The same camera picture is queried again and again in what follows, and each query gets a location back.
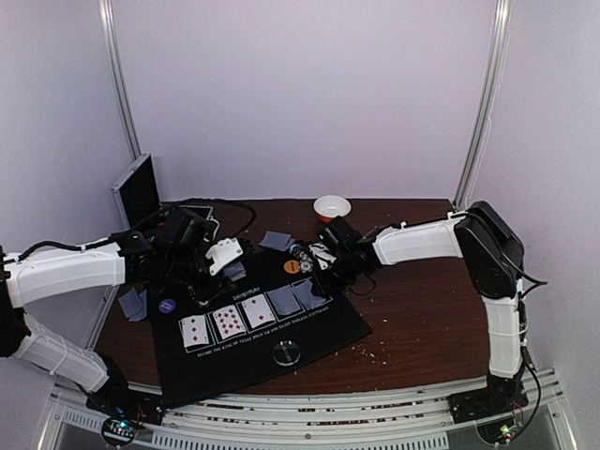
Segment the two of diamonds card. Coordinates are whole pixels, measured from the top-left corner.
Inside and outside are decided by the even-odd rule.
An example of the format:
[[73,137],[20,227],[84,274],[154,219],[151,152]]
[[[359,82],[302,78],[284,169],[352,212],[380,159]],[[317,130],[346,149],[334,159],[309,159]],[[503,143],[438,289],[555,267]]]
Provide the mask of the two of diamonds card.
[[263,294],[259,294],[241,303],[251,329],[259,328],[276,319]]

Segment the purple small blind button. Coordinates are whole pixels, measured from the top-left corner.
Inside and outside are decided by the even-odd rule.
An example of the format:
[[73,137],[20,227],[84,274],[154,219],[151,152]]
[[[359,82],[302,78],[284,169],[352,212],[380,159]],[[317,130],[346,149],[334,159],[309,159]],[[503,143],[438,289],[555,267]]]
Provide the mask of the purple small blind button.
[[167,298],[160,301],[158,311],[162,314],[171,314],[176,310],[177,304],[173,299]]

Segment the blue patterned playing card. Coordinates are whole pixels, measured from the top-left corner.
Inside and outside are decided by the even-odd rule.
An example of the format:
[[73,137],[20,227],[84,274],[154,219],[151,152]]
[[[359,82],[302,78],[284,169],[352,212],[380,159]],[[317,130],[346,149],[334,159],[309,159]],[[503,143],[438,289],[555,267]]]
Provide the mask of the blue patterned playing card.
[[294,243],[295,239],[290,234],[267,231],[260,242],[260,247],[277,251],[288,251]]
[[135,289],[130,290],[118,299],[119,305],[127,318],[130,305],[137,305],[139,302],[146,301],[146,292],[137,292]]
[[137,323],[144,320],[147,316],[147,304],[144,301],[139,302],[137,305],[130,305],[127,313],[127,319],[131,323]]

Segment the poker chip pile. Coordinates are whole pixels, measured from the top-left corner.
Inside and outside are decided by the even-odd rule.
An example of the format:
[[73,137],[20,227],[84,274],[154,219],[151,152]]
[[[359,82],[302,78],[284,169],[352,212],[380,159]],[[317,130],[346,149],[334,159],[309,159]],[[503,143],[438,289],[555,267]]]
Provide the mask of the poker chip pile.
[[289,248],[289,252],[299,263],[301,272],[309,273],[313,271],[314,262],[308,252],[308,248],[304,244],[301,244],[300,242],[292,244]]
[[187,296],[197,308],[207,308],[211,302],[210,299],[207,299],[203,296],[203,292],[201,290],[192,285],[187,287]]

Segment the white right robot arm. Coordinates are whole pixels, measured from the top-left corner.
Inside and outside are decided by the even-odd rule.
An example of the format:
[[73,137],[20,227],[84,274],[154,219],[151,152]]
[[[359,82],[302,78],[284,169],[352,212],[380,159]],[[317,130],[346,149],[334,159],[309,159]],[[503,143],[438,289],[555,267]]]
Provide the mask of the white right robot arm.
[[308,251],[318,266],[322,293],[344,289],[383,266],[440,258],[464,261],[487,314],[489,363],[486,387],[453,400],[493,414],[515,401],[527,333],[524,246],[489,203],[476,202],[438,220],[391,224],[366,235],[344,217],[335,217]]

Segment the grey playing card deck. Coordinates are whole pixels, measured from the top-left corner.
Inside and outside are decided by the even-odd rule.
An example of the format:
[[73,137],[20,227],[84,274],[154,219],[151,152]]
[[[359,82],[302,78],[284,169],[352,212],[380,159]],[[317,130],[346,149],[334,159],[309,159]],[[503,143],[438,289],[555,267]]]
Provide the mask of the grey playing card deck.
[[232,262],[222,269],[222,274],[225,278],[236,281],[244,278],[247,275],[247,271],[241,262]]

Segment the three of diamonds card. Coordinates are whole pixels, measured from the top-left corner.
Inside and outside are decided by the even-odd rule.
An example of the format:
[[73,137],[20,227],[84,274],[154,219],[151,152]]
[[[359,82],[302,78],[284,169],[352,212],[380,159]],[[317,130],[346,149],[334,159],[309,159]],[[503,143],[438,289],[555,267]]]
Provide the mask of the three of diamonds card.
[[207,345],[210,342],[204,315],[192,315],[179,321],[185,349]]

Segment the black dealer button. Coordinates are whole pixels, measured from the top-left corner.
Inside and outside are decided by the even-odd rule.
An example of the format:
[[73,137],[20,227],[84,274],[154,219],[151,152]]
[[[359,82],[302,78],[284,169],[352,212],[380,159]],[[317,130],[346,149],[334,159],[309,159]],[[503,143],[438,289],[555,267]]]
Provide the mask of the black dealer button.
[[281,340],[274,346],[272,357],[279,366],[290,367],[300,360],[301,350],[293,341],[289,339]]

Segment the nine of diamonds card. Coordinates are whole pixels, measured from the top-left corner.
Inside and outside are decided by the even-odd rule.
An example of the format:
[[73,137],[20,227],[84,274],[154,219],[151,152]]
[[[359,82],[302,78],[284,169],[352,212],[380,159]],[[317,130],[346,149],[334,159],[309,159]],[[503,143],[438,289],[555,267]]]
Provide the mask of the nine of diamonds card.
[[247,332],[236,305],[229,305],[211,313],[221,340],[243,335]]

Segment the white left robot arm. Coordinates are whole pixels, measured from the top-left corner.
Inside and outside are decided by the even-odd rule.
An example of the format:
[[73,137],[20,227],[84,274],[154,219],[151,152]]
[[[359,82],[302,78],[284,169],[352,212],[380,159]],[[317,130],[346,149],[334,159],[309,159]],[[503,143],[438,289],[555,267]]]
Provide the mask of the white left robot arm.
[[202,286],[218,280],[243,250],[235,238],[177,255],[141,235],[79,246],[45,245],[30,255],[9,253],[1,261],[1,354],[67,378],[115,416],[129,414],[133,393],[117,382],[105,358],[54,332],[28,307],[60,297],[80,300],[102,288],[138,283]]

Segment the orange big blind button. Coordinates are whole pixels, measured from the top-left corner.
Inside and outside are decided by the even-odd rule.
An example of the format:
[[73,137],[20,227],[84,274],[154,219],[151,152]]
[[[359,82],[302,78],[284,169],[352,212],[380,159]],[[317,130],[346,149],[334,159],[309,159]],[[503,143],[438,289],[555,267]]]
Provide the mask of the orange big blind button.
[[287,274],[295,275],[301,272],[299,261],[288,260],[283,264],[283,269]]

